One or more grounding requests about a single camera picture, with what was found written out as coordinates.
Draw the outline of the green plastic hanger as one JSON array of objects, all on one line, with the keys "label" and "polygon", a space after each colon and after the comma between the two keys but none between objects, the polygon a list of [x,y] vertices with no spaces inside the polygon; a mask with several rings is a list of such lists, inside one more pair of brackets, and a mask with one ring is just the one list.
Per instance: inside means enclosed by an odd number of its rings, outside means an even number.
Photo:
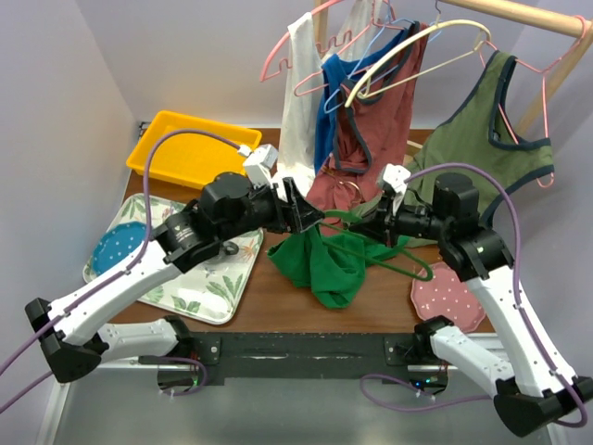
[{"label": "green plastic hanger", "polygon": [[[347,259],[356,259],[363,262],[364,267],[376,265],[390,272],[399,273],[421,282],[429,282],[435,277],[431,266],[419,257],[407,251],[408,238],[402,236],[397,243],[387,246],[373,241],[368,235],[354,233],[351,227],[361,223],[364,216],[369,216],[379,204],[381,194],[375,195],[371,200],[358,203],[352,209],[327,209],[324,210],[324,222],[320,226],[333,232],[333,236],[325,237],[322,242],[330,252],[344,254]],[[420,270],[407,271],[387,263],[387,260],[402,255],[411,260]]]}]

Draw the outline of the bright green tank top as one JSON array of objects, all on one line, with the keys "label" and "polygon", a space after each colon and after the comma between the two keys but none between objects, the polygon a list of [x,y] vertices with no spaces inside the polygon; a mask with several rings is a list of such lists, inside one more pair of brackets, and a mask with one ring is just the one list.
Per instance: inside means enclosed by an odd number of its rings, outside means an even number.
[{"label": "bright green tank top", "polygon": [[402,251],[352,235],[322,235],[317,228],[290,235],[267,256],[294,286],[311,290],[328,309],[349,306],[366,279],[368,267]]}]

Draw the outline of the olive green tank top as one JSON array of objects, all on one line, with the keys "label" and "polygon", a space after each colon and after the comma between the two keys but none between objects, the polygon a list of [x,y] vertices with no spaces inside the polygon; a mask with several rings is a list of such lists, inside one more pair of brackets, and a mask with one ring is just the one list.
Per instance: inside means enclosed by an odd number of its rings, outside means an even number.
[{"label": "olive green tank top", "polygon": [[515,56],[494,52],[461,106],[432,132],[407,169],[415,173],[443,163],[473,165],[509,195],[554,173],[551,141],[527,141],[503,119],[516,64]]}]

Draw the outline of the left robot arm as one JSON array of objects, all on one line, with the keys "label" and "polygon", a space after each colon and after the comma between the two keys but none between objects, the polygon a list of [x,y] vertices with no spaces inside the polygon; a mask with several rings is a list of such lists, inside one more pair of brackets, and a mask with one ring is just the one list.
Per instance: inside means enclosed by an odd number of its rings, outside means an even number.
[{"label": "left robot arm", "polygon": [[111,319],[154,288],[218,256],[232,238],[259,228],[300,234],[323,218],[290,178],[281,186],[254,185],[237,173],[219,175],[108,272],[66,297],[35,299],[26,306],[53,377],[69,383],[103,362],[134,356],[189,361],[197,345],[180,317],[144,324],[112,324]]}]

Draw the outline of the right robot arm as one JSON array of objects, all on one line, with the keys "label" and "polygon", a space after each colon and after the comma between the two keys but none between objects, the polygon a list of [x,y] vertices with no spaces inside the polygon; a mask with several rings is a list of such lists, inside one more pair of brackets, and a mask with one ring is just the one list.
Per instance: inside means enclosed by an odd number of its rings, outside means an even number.
[{"label": "right robot arm", "polygon": [[481,223],[472,180],[458,172],[438,175],[432,202],[422,207],[404,202],[410,177],[404,167],[387,165],[377,180],[379,203],[351,230],[386,245],[401,236],[435,241],[446,265],[486,311],[507,354],[500,359],[439,315],[415,326],[415,358],[457,367],[488,394],[501,422],[520,438],[583,412],[592,399],[592,379],[574,371],[537,319],[519,280],[519,256]]}]

